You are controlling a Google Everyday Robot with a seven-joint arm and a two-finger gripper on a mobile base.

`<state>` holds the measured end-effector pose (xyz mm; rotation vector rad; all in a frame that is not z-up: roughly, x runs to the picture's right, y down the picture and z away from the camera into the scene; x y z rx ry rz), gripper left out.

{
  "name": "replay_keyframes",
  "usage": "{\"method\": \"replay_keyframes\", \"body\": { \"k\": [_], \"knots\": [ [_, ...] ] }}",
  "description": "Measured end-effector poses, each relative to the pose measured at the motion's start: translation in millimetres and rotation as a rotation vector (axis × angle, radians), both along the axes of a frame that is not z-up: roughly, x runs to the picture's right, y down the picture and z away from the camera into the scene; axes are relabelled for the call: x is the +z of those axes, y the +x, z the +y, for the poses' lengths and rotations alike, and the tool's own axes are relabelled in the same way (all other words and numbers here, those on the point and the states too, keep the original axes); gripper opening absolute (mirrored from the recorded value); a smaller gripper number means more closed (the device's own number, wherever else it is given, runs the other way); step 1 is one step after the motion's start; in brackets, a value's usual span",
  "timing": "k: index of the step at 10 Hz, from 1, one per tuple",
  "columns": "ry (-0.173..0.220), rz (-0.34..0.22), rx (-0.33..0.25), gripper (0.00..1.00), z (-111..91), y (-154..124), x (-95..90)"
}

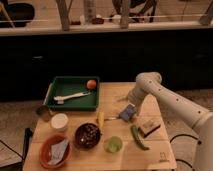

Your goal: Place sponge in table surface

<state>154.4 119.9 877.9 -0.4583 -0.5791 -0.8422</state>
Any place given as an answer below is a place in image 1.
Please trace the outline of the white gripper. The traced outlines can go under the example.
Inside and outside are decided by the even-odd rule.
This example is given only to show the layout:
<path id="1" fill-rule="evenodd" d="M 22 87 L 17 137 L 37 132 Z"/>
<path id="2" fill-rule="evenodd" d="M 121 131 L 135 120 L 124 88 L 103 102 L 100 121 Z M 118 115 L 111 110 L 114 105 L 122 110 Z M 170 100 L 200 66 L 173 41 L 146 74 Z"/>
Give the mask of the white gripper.
<path id="1" fill-rule="evenodd" d="M 131 104 L 135 106 L 136 113 L 140 114 L 142 103 L 145 99 L 145 92 L 137 87 L 134 87 L 128 93 L 128 100 Z"/>

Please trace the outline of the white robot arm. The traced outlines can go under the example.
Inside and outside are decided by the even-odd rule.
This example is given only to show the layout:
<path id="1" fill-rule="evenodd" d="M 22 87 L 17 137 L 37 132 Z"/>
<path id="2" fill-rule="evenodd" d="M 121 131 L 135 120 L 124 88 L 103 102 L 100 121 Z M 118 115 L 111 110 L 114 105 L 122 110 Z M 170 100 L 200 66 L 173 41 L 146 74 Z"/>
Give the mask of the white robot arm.
<path id="1" fill-rule="evenodd" d="M 177 114 L 197 135 L 193 169 L 213 171 L 213 112 L 161 85 L 158 72 L 145 72 L 136 76 L 135 86 L 129 91 L 128 100 L 140 107 L 148 94 L 156 97 Z"/>

